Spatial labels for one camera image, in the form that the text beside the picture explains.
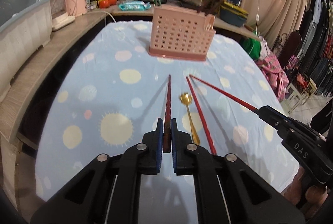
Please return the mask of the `right hand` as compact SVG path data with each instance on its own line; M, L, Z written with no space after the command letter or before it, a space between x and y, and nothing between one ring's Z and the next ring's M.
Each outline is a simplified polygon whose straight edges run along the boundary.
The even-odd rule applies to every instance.
M283 192L283 196L293 205L296 205L301 199L303 189L301 181L305 175L304 168L299 167L292 183ZM311 219L327 199L328 193L325 187L311 186L307 188L305 197L309 208L304 210L303 214L306 219Z

